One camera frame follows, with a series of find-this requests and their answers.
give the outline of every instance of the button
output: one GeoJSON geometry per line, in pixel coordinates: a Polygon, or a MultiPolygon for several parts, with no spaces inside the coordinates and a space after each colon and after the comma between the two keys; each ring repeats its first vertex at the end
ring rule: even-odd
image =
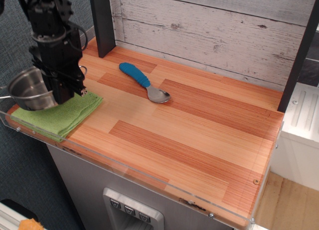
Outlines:
{"type": "Polygon", "coordinates": [[[125,212],[128,213],[129,215],[135,216],[135,210],[128,207],[128,206],[124,206],[125,212]]]}
{"type": "Polygon", "coordinates": [[[142,214],[142,213],[140,213],[140,220],[143,220],[146,223],[150,223],[151,222],[150,217],[145,215],[145,214],[142,214]]]}
{"type": "Polygon", "coordinates": [[[111,205],[114,207],[114,208],[117,208],[117,209],[120,209],[121,208],[121,204],[113,199],[110,199],[111,201],[111,205]]]}

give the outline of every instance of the clear plastic panel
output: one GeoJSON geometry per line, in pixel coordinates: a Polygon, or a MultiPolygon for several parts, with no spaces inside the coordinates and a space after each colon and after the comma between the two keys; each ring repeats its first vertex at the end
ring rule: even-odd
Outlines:
{"type": "Polygon", "coordinates": [[[176,187],[172,183],[168,183],[159,178],[156,178],[155,176],[151,176],[147,173],[139,171],[132,166],[128,166],[124,163],[110,158],[109,156],[102,155],[92,149],[81,146],[75,142],[68,140],[67,138],[64,138],[61,143],[57,143],[47,137],[44,137],[41,134],[38,134],[38,131],[47,131],[26,123],[21,119],[18,120],[20,123],[13,121],[10,113],[17,107],[18,106],[15,104],[15,101],[12,98],[0,100],[0,117],[5,126],[36,138],[42,142],[45,142],[46,144],[56,146],[66,152],[69,152],[95,165],[98,165],[110,172],[113,172],[137,184],[140,184],[159,194],[167,196],[174,201],[180,202],[181,204],[194,209],[195,211],[207,215],[208,218],[215,219],[238,230],[252,229],[254,225],[253,219],[251,220],[243,217],[238,213],[225,209],[224,207],[209,201],[208,199],[202,198],[194,193],[190,193],[185,189],[176,187]],[[25,127],[21,123],[25,123],[31,126],[33,130],[25,127]]]}

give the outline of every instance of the blue spoon handle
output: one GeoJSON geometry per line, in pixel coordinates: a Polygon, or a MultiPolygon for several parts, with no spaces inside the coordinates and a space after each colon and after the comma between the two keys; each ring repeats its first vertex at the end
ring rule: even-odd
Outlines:
{"type": "Polygon", "coordinates": [[[133,77],[142,87],[149,87],[151,85],[148,78],[133,64],[124,62],[120,64],[120,70],[129,76],[133,77]]]}

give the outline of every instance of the metal spoon head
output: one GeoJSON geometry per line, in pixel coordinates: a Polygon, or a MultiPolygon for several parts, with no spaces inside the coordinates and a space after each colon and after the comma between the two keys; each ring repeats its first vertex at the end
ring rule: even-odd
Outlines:
{"type": "Polygon", "coordinates": [[[146,87],[146,90],[148,91],[149,100],[152,102],[165,103],[170,100],[170,94],[161,89],[149,86],[146,87]]]}

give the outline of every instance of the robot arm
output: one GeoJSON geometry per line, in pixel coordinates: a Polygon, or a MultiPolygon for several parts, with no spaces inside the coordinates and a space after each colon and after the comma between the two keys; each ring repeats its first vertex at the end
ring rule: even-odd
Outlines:
{"type": "MultiPolygon", "coordinates": [[[[78,66],[82,58],[79,30],[69,21],[73,14],[68,0],[19,0],[37,46],[31,46],[33,65],[42,71],[43,80],[58,104],[86,94],[85,79],[78,66]]],[[[0,0],[0,14],[4,0],[0,0]]]]}

